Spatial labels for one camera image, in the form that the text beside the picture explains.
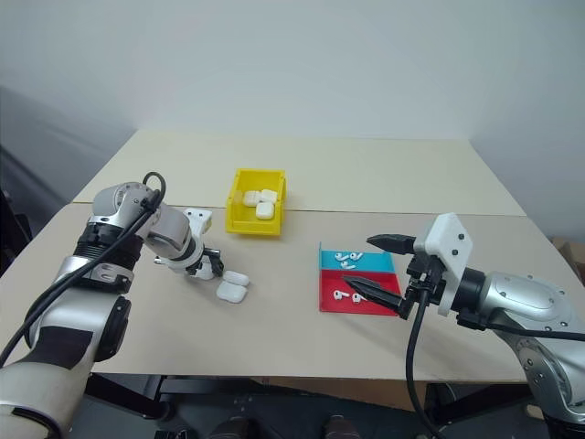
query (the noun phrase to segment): floor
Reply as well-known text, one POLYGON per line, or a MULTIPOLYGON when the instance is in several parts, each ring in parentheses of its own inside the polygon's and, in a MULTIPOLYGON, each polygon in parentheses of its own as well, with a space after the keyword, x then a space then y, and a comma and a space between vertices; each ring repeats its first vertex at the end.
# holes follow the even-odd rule
MULTIPOLYGON (((145 376, 107 377, 136 391, 142 391, 145 384, 145 376)), ((452 386, 452 390, 462 397, 473 388, 452 386)), ((325 396, 189 395, 177 396, 174 402, 176 416, 167 423, 158 423, 85 398, 69 438, 153 439, 159 429, 189 428, 204 439, 219 423, 243 415, 259 421, 263 439, 319 439, 323 422, 335 413, 352 421, 363 439, 406 439, 424 433, 414 413, 325 396)), ((546 426, 528 418, 522 405, 447 426, 442 432, 450 439, 548 438, 546 426)))

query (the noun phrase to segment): airpods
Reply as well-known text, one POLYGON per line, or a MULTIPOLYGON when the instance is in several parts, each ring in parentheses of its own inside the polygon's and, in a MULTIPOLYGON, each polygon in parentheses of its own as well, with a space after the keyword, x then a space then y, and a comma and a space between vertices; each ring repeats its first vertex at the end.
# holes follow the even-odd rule
POLYGON ((361 294, 358 293, 351 294, 351 301, 354 304, 359 304, 362 300, 367 301, 367 299, 361 294))
POLYGON ((346 256, 344 256, 344 254, 343 254, 343 253, 336 253, 336 254, 335 254, 335 260, 336 260, 336 261, 339 261, 339 262, 341 262, 341 261, 344 261, 344 260, 346 260, 347 258, 349 258, 349 255, 346 255, 346 256))
POLYGON ((247 190, 244 192, 244 206, 255 208, 260 203, 260 192, 258 190, 247 190))
POLYGON ((278 200, 278 192, 270 189, 263 189, 259 192, 260 201, 270 202, 272 204, 276 204, 278 200))
POLYGON ((335 300, 341 300, 344 297, 349 297, 349 293, 346 293, 345 291, 339 291, 339 290, 333 291, 333 298, 335 300))
POLYGON ((341 268, 345 269, 345 270, 352 270, 354 268, 356 268, 355 265, 349 265, 348 261, 343 261, 341 262, 341 268))

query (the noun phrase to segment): red mat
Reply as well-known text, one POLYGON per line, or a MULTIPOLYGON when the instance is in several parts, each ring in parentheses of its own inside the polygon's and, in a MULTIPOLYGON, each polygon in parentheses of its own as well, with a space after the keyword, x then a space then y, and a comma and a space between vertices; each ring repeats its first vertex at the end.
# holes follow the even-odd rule
POLYGON ((347 270, 321 270, 319 279, 319 310, 329 313, 369 314, 376 316, 396 316, 397 314, 382 305, 362 300, 355 304, 351 300, 355 292, 343 280, 343 276, 360 276, 377 282, 385 289, 400 294, 399 280, 394 273, 357 272, 347 270), (335 300, 333 292, 340 290, 349 294, 341 300, 335 300))

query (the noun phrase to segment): cardboard box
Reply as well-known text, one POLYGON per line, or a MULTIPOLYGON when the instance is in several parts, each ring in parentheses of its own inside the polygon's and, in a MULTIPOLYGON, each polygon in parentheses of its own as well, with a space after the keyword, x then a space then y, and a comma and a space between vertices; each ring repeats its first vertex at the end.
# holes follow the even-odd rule
POLYGON ((585 285, 585 244, 559 237, 553 238, 552 243, 585 285))
MULTIPOLYGON (((272 386, 289 387, 311 393, 335 396, 345 400, 383 405, 393 409, 414 412, 410 403, 406 381, 403 380, 361 380, 354 378, 296 378, 264 377, 254 379, 272 386)), ((419 400, 424 404, 427 383, 415 383, 419 400)))

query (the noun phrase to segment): shoe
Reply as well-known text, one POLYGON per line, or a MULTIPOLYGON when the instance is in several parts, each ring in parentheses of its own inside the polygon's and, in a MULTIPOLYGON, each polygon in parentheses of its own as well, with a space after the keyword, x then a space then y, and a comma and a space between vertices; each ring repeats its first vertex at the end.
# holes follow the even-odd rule
POLYGON ((218 425, 207 439, 257 439, 258 428, 254 421, 235 417, 218 425))
POLYGON ((333 415, 324 428, 324 439, 361 439, 354 425, 343 416, 333 415))

